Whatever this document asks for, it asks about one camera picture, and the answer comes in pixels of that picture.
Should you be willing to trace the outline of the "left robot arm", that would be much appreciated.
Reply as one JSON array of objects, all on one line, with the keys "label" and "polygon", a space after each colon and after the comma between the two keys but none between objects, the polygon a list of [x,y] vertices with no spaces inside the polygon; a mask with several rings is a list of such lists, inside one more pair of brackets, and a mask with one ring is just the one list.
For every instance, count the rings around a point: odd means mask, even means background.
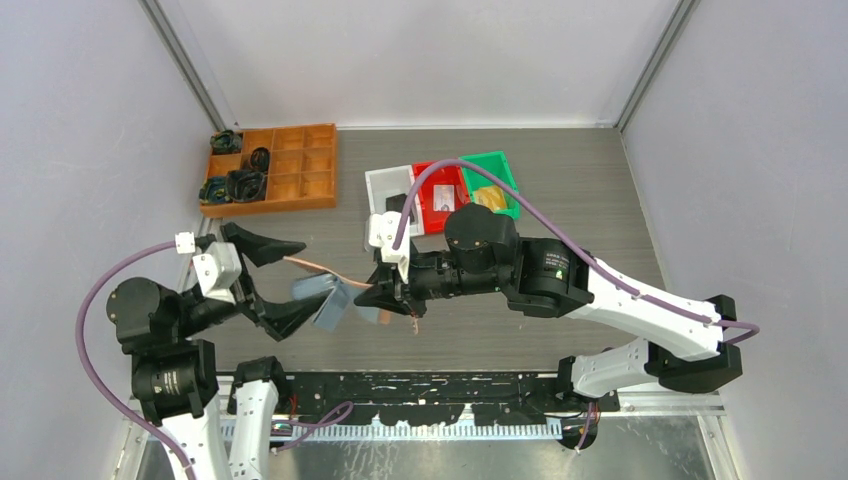
[{"label": "left robot arm", "polygon": [[236,424],[231,441],[225,441],[215,346],[197,335],[236,316],[275,341],[293,335],[326,295],[268,302],[247,266],[276,263],[306,245],[227,223],[219,235],[181,232],[163,247],[190,256],[196,284],[177,292],[134,277],[122,281],[106,305],[121,350],[131,358],[131,390],[143,423],[162,435],[177,479],[264,479],[272,417],[292,397],[286,373],[274,356],[237,366],[229,400]]}]

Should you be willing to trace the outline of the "orange compartment tray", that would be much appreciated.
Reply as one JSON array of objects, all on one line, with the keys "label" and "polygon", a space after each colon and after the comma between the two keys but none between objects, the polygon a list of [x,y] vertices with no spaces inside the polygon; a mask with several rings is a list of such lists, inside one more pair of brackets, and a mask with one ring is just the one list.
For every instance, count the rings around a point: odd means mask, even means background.
[{"label": "orange compartment tray", "polygon": [[[233,203],[226,195],[225,176],[232,170],[249,170],[246,160],[258,147],[271,152],[266,198]],[[199,209],[207,218],[225,218],[333,208],[337,170],[337,128],[333,123],[222,130],[209,140]]]}]

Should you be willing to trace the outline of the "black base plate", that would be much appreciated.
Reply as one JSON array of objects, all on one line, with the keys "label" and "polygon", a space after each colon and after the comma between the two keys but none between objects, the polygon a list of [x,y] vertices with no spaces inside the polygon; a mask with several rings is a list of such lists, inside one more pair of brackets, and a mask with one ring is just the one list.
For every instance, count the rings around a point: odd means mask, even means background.
[{"label": "black base plate", "polygon": [[469,408],[476,426],[540,425],[555,415],[579,416],[594,403],[620,410],[612,393],[589,399],[568,392],[555,373],[491,372],[289,372],[275,409],[312,423],[346,402],[344,425],[412,427],[456,424]]}]

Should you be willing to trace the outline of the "black card in white bin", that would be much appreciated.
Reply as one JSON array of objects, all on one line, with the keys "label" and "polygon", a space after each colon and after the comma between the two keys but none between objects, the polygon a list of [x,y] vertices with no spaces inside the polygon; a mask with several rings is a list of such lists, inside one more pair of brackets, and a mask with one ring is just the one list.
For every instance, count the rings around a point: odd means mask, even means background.
[{"label": "black card in white bin", "polygon": [[[406,193],[396,194],[385,199],[385,210],[401,213],[408,196]],[[416,203],[412,202],[409,215],[410,225],[417,224]]]}]

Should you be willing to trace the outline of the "green plastic bin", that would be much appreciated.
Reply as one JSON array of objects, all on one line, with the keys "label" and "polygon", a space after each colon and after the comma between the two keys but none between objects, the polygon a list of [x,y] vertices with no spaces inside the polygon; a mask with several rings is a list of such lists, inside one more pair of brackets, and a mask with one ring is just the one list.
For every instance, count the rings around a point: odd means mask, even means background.
[{"label": "green plastic bin", "polygon": [[[511,167],[503,151],[466,155],[462,156],[461,159],[481,167],[512,190],[518,191]],[[465,167],[461,167],[460,172],[462,174],[462,185],[472,203],[486,206],[496,214],[506,215],[513,219],[520,217],[520,204],[510,194],[507,194],[502,186]]]}]

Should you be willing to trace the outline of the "aluminium rail front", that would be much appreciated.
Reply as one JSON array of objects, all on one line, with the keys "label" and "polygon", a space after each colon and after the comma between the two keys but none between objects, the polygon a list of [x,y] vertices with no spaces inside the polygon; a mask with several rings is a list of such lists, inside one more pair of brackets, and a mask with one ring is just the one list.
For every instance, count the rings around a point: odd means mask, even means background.
[{"label": "aluminium rail front", "polygon": [[[617,412],[603,413],[592,403],[581,416],[555,415],[540,425],[476,426],[471,410],[466,408],[459,421],[448,426],[412,427],[405,422],[385,426],[377,419],[366,425],[344,425],[343,419],[335,425],[319,427],[309,438],[320,442],[555,440],[567,448],[587,448],[594,443],[599,424],[604,420],[722,416],[725,413],[716,393],[676,393],[652,383],[609,393],[618,397],[620,410]],[[297,420],[292,413],[275,412],[271,438],[278,444],[287,442],[299,436],[306,423]]]}]

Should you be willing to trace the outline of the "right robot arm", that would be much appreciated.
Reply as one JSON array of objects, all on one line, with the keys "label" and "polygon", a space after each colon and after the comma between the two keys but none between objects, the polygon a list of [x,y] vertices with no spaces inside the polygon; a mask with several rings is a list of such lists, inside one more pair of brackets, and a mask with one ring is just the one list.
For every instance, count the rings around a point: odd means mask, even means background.
[{"label": "right robot arm", "polygon": [[394,248],[400,221],[397,212],[371,217],[376,267],[357,306],[420,318],[430,300],[500,293],[527,317],[592,321],[632,335],[624,346],[560,362],[555,396],[567,410],[651,382],[711,393],[743,372],[739,347],[724,338],[735,314],[730,297],[695,301],[636,282],[559,239],[523,237],[512,218],[476,204],[448,216],[443,251],[420,252],[408,239]]}]

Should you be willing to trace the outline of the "white plastic bin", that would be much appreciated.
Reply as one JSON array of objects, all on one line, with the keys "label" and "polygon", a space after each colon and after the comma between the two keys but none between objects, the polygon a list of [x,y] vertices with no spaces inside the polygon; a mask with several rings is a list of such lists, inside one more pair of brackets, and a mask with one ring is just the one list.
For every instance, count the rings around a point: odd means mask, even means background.
[{"label": "white plastic bin", "polygon": [[[387,210],[399,211],[403,207],[404,200],[399,206],[396,204],[389,206],[387,201],[398,195],[407,195],[415,182],[411,165],[368,170],[364,173],[364,178],[371,214],[382,214]],[[420,237],[424,234],[421,204],[416,198],[410,213],[410,226],[406,230],[406,236]]]}]

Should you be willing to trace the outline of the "pink leather card holder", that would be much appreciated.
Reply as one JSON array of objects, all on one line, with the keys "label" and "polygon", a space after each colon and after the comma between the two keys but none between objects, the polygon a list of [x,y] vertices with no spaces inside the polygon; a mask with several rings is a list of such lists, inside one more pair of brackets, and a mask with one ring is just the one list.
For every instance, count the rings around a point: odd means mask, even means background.
[{"label": "pink leather card holder", "polygon": [[290,264],[310,273],[310,276],[295,280],[291,287],[294,300],[305,300],[307,297],[326,295],[324,303],[314,314],[314,326],[326,331],[333,331],[348,310],[355,311],[363,320],[372,324],[388,325],[393,314],[376,307],[360,307],[354,304],[354,298],[370,287],[363,283],[345,277],[330,268],[294,256],[284,258]]}]

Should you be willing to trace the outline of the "gold card in green bin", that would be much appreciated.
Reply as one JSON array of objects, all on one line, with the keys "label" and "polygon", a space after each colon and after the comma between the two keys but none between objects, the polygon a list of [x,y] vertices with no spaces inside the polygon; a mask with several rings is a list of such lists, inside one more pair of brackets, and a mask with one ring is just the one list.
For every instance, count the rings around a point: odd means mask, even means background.
[{"label": "gold card in green bin", "polygon": [[492,212],[507,210],[509,205],[503,190],[497,185],[478,188],[472,192],[473,201]]}]

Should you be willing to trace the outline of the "card in red bin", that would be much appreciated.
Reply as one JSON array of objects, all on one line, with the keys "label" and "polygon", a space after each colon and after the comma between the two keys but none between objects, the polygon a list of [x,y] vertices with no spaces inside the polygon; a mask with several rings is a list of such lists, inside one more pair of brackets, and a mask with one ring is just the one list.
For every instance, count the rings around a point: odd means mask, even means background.
[{"label": "card in red bin", "polygon": [[453,185],[435,185],[432,190],[432,207],[434,212],[454,212],[456,208],[455,187]]}]

